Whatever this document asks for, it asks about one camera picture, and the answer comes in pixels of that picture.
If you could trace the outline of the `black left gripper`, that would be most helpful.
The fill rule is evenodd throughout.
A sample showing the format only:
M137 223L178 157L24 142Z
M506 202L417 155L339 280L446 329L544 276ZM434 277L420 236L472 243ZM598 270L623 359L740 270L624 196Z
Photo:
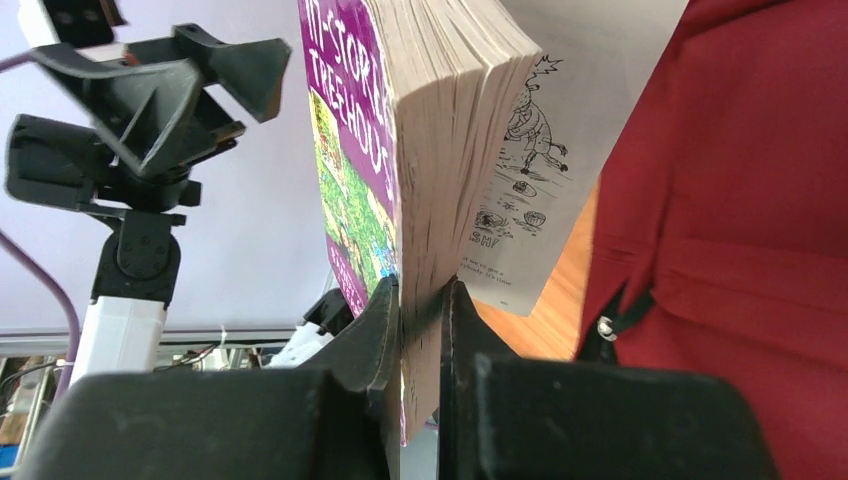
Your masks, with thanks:
M185 168L142 179L206 154L206 131L194 118L203 82L191 62L113 66L65 44L31 54L90 114L108 146L90 128L18 115L6 154L5 187L11 197L69 211L95 200L148 212L200 204L202 186Z

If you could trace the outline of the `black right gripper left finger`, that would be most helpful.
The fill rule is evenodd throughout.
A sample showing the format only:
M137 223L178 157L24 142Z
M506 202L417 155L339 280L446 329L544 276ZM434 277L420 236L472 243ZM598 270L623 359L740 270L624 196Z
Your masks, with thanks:
M50 410L20 479L396 479L398 282L295 368L92 375Z

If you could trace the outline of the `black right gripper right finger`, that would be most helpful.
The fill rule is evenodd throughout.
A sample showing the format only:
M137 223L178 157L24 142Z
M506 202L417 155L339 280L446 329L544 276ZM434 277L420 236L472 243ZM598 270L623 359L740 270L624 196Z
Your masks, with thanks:
M442 479L775 479L743 396L714 377L522 358L466 286L440 295Z

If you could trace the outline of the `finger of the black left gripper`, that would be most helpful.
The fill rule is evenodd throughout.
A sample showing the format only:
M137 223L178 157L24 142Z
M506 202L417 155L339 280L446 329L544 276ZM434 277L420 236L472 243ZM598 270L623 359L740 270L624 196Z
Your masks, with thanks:
M180 55L202 72L204 82L221 85L257 122L276 118L283 78L292 54L284 40L225 43L196 24L173 28Z

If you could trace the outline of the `purple treehouse book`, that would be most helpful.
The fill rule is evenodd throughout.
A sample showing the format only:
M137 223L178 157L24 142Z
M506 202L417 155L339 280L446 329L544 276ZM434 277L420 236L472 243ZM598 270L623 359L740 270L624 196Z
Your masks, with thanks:
M394 277L400 444L436 410L436 297L528 315L682 1L302 1L328 256L355 314Z

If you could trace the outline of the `red backpack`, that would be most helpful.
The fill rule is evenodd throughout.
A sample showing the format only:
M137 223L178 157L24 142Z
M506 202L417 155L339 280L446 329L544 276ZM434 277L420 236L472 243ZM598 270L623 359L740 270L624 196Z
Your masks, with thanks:
M734 385L847 475L847 5L691 1L599 178L577 356Z

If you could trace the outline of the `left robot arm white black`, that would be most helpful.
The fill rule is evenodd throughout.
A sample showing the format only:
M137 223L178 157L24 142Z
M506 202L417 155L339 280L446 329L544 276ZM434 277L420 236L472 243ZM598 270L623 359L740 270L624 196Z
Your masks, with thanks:
M292 54L282 39L224 42L200 26L129 43L112 60L68 44L28 58L90 116L83 127L32 115L14 121L4 186L14 199L87 215L110 229L79 317L66 294L69 350L59 385L153 369L181 260L180 207L200 203L192 168L245 132L207 92L221 86L256 121L274 119Z

